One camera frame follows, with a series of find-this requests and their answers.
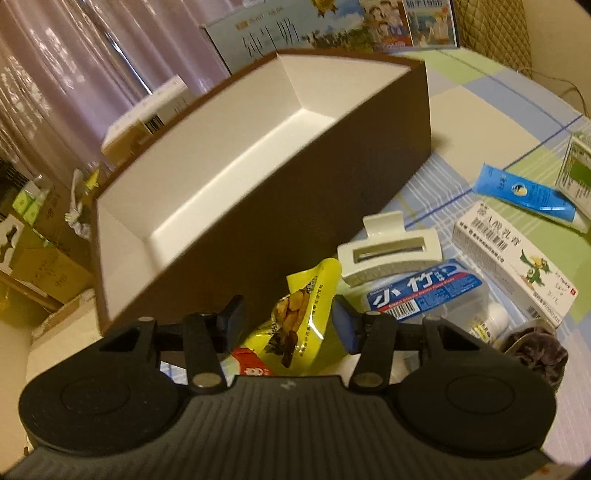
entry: blue tube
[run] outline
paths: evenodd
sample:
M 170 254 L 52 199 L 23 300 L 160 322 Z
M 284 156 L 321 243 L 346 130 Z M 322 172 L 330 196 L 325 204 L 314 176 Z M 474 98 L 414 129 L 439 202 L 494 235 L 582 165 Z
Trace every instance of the blue tube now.
M 584 227 L 581 228 L 579 225 L 580 214 L 575 206 L 558 190 L 490 165 L 482 167 L 472 190 L 543 215 L 577 230 L 584 230 Z

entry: ribbed black surface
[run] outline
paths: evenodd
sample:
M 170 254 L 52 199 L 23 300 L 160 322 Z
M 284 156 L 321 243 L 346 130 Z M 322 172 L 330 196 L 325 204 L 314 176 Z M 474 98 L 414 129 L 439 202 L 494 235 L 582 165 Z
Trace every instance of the ribbed black surface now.
M 240 377 L 223 394 L 192 399 L 137 450 L 89 459 L 39 448 L 6 477 L 518 480 L 547 462 L 537 451 L 498 460 L 440 452 L 404 430 L 384 400 L 351 393 L 338 377 Z

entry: beige quilted fabric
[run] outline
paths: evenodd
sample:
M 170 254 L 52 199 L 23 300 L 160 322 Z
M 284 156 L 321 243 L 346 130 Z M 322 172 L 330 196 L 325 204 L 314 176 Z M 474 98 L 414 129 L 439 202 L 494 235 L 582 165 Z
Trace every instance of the beige quilted fabric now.
M 522 0 L 454 0 L 454 7 L 463 47 L 514 70 L 531 68 Z

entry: metal screw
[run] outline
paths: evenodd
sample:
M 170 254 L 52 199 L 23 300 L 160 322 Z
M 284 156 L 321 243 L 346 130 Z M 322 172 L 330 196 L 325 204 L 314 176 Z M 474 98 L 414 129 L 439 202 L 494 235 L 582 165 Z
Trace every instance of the metal screw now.
M 361 388 L 375 388 L 379 387 L 384 379 L 375 372 L 365 372 L 355 375 L 353 381 Z
M 213 372 L 197 374 L 192 379 L 193 385 L 199 388 L 212 388 L 222 383 L 222 378 Z

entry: checkered tablecloth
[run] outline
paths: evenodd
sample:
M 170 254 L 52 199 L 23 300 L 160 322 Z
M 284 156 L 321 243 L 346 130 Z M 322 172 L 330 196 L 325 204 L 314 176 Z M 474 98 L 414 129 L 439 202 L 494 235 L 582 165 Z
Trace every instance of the checkered tablecloth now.
M 427 65 L 433 153 L 384 211 L 403 211 L 407 229 L 435 227 L 444 256 L 482 274 L 452 243 L 454 221 L 477 199 L 470 187 L 482 164 L 553 185 L 570 134 L 591 134 L 591 121 L 540 85 L 469 50 L 405 55 Z M 544 449 L 556 461 L 582 463 L 591 456 L 591 235 L 584 238 L 506 204 L 491 205 L 579 289 L 558 328 L 569 362 Z M 511 327 L 524 323 L 521 312 L 489 285 L 491 296 L 511 314 Z M 183 379 L 181 369 L 163 365 L 163 371 Z

